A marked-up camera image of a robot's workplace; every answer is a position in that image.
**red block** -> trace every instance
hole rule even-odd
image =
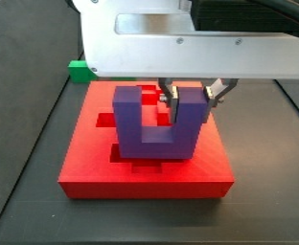
[[[202,126],[191,160],[124,159],[119,154],[112,96],[116,85],[133,82],[92,82],[83,104],[59,183],[71,198],[219,198],[234,177],[212,116]],[[178,83],[195,86],[194,83]],[[144,95],[144,107],[153,94]],[[148,110],[153,121],[153,111]]]

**purple u-shaped block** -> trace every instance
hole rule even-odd
[[[176,123],[141,126],[141,88],[117,86],[113,115],[124,158],[191,159],[203,123],[207,100],[200,88],[180,87]]]

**black table surface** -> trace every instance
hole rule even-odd
[[[198,200],[67,198],[56,181],[87,86],[65,88],[0,219],[0,243],[299,243],[299,114],[273,80],[240,80],[214,110],[235,184],[226,198]]]

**green block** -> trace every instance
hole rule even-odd
[[[99,78],[89,70],[85,60],[72,60],[68,69],[73,82],[91,82]]]
[[[136,81],[136,78],[111,78],[113,81]]]

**red platform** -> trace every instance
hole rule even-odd
[[[111,106],[116,85],[135,86],[135,83],[101,81],[92,82],[89,86],[59,177],[59,183],[68,197],[103,199],[224,197],[234,183],[234,177],[212,116],[208,123],[202,126],[195,156],[191,160],[120,158]],[[155,98],[155,94],[144,91],[141,116],[143,123],[149,124],[160,119],[157,111],[163,114],[163,109],[155,110],[153,105],[148,105],[151,98]]]

